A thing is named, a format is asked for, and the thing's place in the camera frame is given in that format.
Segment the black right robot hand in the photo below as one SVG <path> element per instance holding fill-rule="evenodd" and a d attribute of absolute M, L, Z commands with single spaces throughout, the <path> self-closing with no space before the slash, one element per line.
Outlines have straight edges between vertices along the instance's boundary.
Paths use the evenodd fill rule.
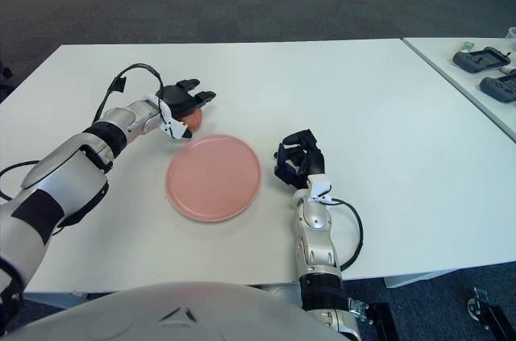
<path fill-rule="evenodd" d="M 325 173 L 325 162 L 310 129 L 286 136 L 274 153 L 274 175 L 295 189 L 308 188 L 308 176 Z"/>

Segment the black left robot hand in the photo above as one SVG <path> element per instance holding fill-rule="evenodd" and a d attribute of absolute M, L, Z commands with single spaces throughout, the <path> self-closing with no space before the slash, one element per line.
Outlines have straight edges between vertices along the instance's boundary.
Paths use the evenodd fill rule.
<path fill-rule="evenodd" d="M 191 139 L 202 123 L 202 108 L 216 97 L 213 91 L 200 91 L 198 79 L 182 80 L 166 85 L 156 93 L 160 128 L 173 139 Z"/>

